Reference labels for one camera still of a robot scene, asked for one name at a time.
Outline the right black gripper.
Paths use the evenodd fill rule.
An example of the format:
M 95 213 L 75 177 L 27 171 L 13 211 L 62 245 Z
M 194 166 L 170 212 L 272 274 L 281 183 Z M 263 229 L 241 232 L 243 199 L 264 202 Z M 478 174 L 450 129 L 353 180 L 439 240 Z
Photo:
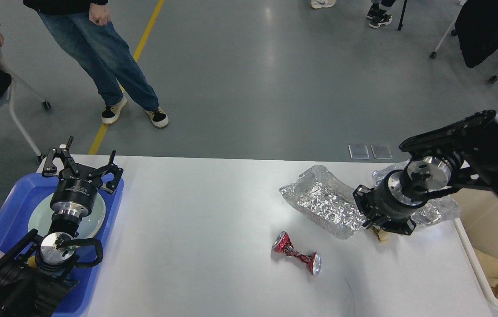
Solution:
M 406 171 L 390 171 L 373 189 L 365 185 L 356 187 L 353 197 L 358 210 L 366 217 L 362 226 L 410 236 L 417 224 L 409 217 L 427 203 L 422 199 L 428 192 L 427 178 L 415 172 L 410 175 Z M 378 211 L 390 220 L 379 221 Z

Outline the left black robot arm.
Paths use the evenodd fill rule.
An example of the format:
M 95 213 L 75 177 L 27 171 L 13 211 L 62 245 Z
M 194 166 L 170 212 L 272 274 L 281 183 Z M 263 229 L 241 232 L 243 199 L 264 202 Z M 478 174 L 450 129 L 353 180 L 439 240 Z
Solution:
M 51 224 L 46 234 L 30 229 L 0 258 L 0 317 L 50 317 L 79 284 L 70 277 L 103 260 L 102 242 L 82 238 L 78 228 L 93 212 L 99 190 L 115 193 L 124 169 L 112 151 L 100 168 L 78 164 L 70 154 L 73 138 L 48 151 L 42 176 L 58 177 L 50 200 Z

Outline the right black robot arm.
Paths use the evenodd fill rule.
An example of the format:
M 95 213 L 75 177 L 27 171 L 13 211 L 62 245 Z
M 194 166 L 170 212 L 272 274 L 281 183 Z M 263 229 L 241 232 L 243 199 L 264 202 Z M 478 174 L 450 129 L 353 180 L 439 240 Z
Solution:
M 363 227 L 410 235 L 412 215 L 428 201 L 463 188 L 498 197 L 498 113 L 484 110 L 399 145 L 410 160 L 374 188 L 360 185 L 353 197 L 366 217 Z

